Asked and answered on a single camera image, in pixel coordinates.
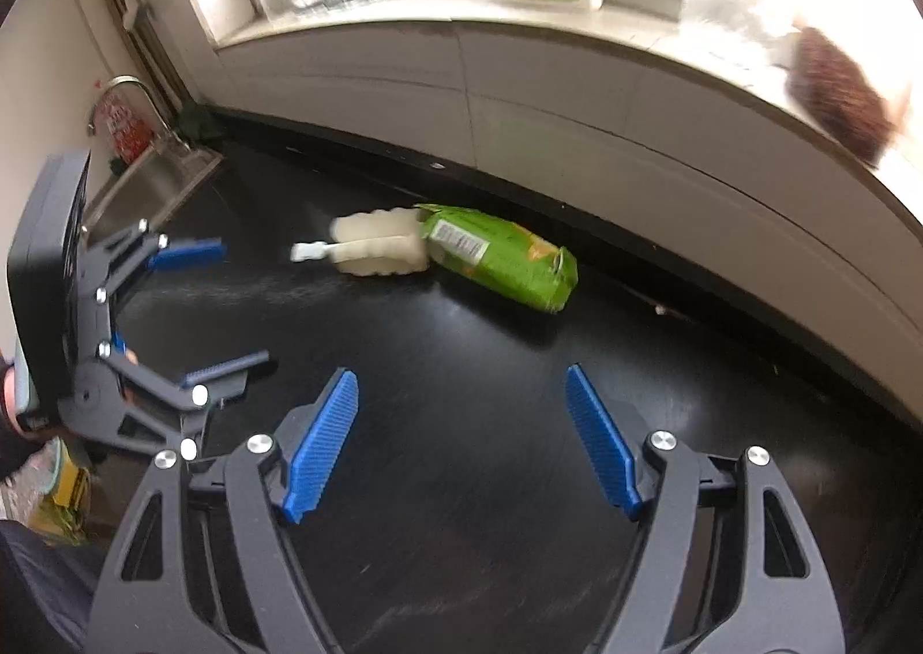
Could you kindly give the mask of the operator right hand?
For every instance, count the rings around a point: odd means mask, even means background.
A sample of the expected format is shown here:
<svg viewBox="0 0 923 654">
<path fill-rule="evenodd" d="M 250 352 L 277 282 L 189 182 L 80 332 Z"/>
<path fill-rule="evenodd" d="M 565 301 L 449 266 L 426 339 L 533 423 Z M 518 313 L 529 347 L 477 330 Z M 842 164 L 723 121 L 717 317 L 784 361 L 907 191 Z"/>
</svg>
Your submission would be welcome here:
<svg viewBox="0 0 923 654">
<path fill-rule="evenodd" d="M 19 416 L 24 415 L 25 407 L 30 403 L 31 382 L 28 374 L 28 365 L 20 348 L 11 360 L 2 359 L 2 404 L 3 421 L 13 429 L 14 434 L 25 438 L 28 442 L 50 442 L 58 437 L 56 427 L 42 427 L 42 429 L 24 429 L 19 421 Z"/>
</svg>

